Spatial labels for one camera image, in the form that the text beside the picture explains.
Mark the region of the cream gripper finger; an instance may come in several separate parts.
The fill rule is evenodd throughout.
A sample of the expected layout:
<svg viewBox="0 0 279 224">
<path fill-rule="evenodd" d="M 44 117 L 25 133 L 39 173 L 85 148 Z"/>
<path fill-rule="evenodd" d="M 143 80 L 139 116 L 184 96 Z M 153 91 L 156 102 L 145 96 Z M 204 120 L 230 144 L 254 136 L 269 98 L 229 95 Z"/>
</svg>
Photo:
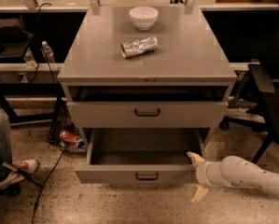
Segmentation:
<svg viewBox="0 0 279 224">
<path fill-rule="evenodd" d="M 199 202 L 208 192 L 208 189 L 204 188 L 201 185 L 196 186 L 196 191 L 191 199 L 192 203 Z"/>
<path fill-rule="evenodd" d="M 188 151 L 187 155 L 190 157 L 191 162 L 194 166 L 197 166 L 201 162 L 205 162 L 205 159 L 197 153 Z"/>
</svg>

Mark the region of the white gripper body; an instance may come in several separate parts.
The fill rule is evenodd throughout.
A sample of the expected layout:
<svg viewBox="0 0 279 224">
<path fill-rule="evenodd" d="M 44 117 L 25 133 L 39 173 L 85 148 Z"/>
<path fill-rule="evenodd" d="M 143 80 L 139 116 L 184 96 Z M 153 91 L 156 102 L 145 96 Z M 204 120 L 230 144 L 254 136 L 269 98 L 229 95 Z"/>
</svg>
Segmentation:
<svg viewBox="0 0 279 224">
<path fill-rule="evenodd" d="M 212 164 L 212 161 L 202 161 L 196 166 L 196 179 L 198 183 L 204 188 L 212 188 L 216 186 L 216 184 L 214 184 L 209 178 L 208 168 Z"/>
</svg>

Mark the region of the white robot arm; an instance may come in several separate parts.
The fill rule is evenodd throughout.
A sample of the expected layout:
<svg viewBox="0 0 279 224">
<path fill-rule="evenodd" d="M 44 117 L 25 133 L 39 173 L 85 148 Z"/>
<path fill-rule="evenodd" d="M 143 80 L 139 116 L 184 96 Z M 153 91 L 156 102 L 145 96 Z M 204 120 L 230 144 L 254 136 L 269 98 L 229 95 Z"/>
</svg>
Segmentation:
<svg viewBox="0 0 279 224">
<path fill-rule="evenodd" d="M 197 180 L 196 192 L 191 199 L 200 201 L 210 188 L 259 189 L 279 200 L 279 174 L 259 168 L 238 156 L 228 156 L 222 161 L 206 161 L 199 154 L 187 152 Z"/>
</svg>

